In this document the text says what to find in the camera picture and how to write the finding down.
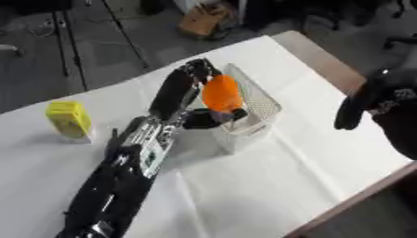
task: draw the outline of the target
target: plastic container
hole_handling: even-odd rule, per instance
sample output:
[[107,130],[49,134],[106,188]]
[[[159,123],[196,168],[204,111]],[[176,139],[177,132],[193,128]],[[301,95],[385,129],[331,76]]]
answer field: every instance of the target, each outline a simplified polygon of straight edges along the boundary
[[[225,150],[234,153],[267,134],[281,106],[234,64],[227,64],[223,72],[237,81],[248,116],[240,122],[212,129],[211,132]],[[197,101],[201,107],[203,102],[201,99]]]

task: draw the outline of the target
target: floor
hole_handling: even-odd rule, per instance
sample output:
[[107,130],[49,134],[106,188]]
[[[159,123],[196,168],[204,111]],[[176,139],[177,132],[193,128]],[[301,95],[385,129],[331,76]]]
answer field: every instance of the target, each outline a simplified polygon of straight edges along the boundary
[[[177,26],[181,12],[171,6],[164,12],[141,17],[137,14],[137,0],[108,1],[122,19],[132,41],[150,64],[143,69],[133,55],[109,15],[94,0],[86,7],[83,0],[75,1],[71,12],[76,42],[82,55],[89,89],[100,88],[163,67],[214,48],[228,46],[252,37],[285,32],[293,28],[291,22],[273,23],[259,32],[236,29],[221,41],[197,41],[179,33]],[[380,9],[377,18],[366,27],[358,28],[343,23],[333,32],[323,20],[311,18],[307,35],[340,60],[367,75],[381,67],[406,61],[410,67],[417,63],[412,46],[396,46],[382,50],[383,40],[390,34],[410,34],[415,28],[417,14],[409,11],[402,19],[393,20],[393,6]],[[25,51],[22,58],[11,53],[0,53],[0,113],[18,109],[39,101],[56,99],[83,91],[77,69],[71,63],[72,51],[65,35],[65,53],[71,76],[64,77],[56,38],[38,37],[39,25],[50,18],[48,14],[15,18],[3,23],[6,35],[0,34],[0,44],[13,44]],[[331,222],[312,231],[307,237],[416,237],[417,219],[391,192],[369,199],[345,212]]]

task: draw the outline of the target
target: white table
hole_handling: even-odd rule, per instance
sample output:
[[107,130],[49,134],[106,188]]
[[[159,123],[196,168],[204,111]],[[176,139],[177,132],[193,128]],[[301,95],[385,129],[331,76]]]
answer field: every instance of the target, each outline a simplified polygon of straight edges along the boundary
[[[205,132],[185,132],[127,238],[283,237],[407,167],[368,116],[355,131],[332,128],[343,94],[269,37],[202,56],[232,62],[283,107],[273,131],[235,155]],[[86,106],[98,136],[65,144],[47,102],[0,116],[3,237],[53,237],[78,188],[103,157],[111,128],[145,114],[164,78],[186,60],[123,84],[68,97]]]

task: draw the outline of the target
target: yellow box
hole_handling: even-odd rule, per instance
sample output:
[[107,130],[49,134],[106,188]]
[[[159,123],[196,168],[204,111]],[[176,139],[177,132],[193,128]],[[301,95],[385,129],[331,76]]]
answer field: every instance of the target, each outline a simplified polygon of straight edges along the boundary
[[92,126],[83,105],[77,101],[53,101],[47,107],[47,118],[65,139],[91,142]]

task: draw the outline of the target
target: tripod leg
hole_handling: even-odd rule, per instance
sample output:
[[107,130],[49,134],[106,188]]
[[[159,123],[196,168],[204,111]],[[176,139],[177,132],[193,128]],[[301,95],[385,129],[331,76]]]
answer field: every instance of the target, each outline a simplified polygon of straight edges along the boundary
[[143,57],[141,56],[141,53],[138,51],[138,49],[133,45],[132,41],[130,40],[130,38],[128,37],[128,34],[125,31],[125,28],[123,27],[122,23],[120,22],[120,20],[115,16],[114,12],[112,11],[112,9],[110,8],[109,4],[106,2],[106,0],[101,0],[102,3],[104,4],[104,7],[106,7],[107,11],[109,12],[110,16],[112,16],[112,19],[114,21],[114,23],[116,24],[117,28],[120,30],[120,32],[125,36],[126,40],[128,41],[128,44],[130,45],[130,47],[132,48],[133,52],[135,52],[135,55],[139,58],[139,60],[142,62],[143,64],[143,68],[148,68],[148,63],[143,59]]
[[68,36],[70,37],[71,47],[73,48],[74,64],[76,65],[76,67],[78,68],[78,71],[80,72],[81,82],[83,83],[84,90],[88,91],[86,77],[84,76],[83,65],[81,63],[80,54],[78,52],[78,47],[76,46],[76,42],[74,38],[73,27],[71,25],[71,21],[70,21],[70,18],[68,17],[68,12],[66,9],[62,10],[62,16],[67,25]]
[[58,24],[57,12],[56,11],[52,12],[52,21],[53,21],[53,24],[54,24],[55,35],[57,36],[58,48],[60,50],[62,72],[63,72],[63,75],[68,76],[69,73],[68,73],[68,68],[67,68],[67,64],[66,64],[66,61],[65,61],[65,54],[63,53],[61,29],[60,29],[60,25]]

